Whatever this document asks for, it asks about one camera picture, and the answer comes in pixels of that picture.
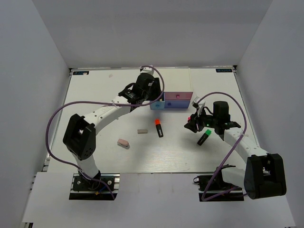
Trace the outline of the light blue small drawer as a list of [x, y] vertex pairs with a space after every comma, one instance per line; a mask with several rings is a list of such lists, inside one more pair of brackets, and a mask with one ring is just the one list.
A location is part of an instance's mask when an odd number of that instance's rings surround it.
[[165, 101], [163, 103], [161, 103], [159, 100], [157, 100], [153, 104], [150, 104], [150, 109], [151, 110], [163, 110], [165, 108]]

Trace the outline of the green cap black highlighter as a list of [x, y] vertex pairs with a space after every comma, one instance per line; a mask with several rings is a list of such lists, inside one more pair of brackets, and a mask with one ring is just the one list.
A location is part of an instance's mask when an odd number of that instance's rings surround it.
[[209, 129], [207, 129], [205, 131], [205, 133], [200, 137], [200, 139], [198, 140], [197, 144], [199, 146], [201, 146], [208, 139], [208, 137], [211, 135], [211, 133], [212, 133], [212, 131], [209, 130]]

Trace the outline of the white grey eraser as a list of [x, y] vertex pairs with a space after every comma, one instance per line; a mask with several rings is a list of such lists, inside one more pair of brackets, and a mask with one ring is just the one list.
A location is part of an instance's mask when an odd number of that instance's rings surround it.
[[146, 134], [146, 133], [148, 133], [148, 130], [147, 129], [138, 129], [137, 133], [138, 134]]

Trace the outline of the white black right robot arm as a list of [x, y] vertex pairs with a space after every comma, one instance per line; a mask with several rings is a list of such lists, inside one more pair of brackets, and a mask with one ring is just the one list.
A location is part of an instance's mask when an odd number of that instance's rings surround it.
[[239, 187], [253, 200], [286, 194], [282, 157], [267, 152], [248, 138], [241, 126], [231, 121], [227, 102], [214, 102], [213, 111], [209, 114], [206, 114], [208, 108], [204, 104], [193, 102], [192, 106], [196, 112], [188, 118], [184, 127], [194, 133], [205, 127], [214, 129], [215, 134], [230, 145], [246, 164], [245, 169], [238, 169], [235, 165], [222, 165], [214, 172], [215, 177], [204, 183], [204, 188], [214, 186], [228, 191]]

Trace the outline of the pink small drawer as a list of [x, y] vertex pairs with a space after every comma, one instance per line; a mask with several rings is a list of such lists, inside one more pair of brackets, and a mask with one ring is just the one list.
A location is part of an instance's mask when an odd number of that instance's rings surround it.
[[165, 100], [191, 100], [193, 92], [164, 92]]

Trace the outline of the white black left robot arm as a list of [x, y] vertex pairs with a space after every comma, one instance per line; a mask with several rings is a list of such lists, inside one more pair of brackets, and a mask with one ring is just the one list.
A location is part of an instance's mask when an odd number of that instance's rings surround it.
[[114, 120], [160, 95], [160, 79], [149, 73], [140, 73], [136, 82], [128, 84], [110, 104], [83, 116], [74, 114], [70, 117], [63, 143], [75, 158], [79, 174], [89, 189], [94, 190], [100, 185], [101, 173], [93, 157], [96, 135]]

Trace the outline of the pink white eraser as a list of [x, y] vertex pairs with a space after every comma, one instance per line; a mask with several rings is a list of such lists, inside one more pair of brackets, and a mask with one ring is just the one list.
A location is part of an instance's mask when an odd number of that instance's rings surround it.
[[117, 144], [121, 147], [124, 147], [124, 148], [129, 148], [130, 147], [129, 142], [127, 140], [124, 140], [124, 139], [119, 139], [117, 141]]

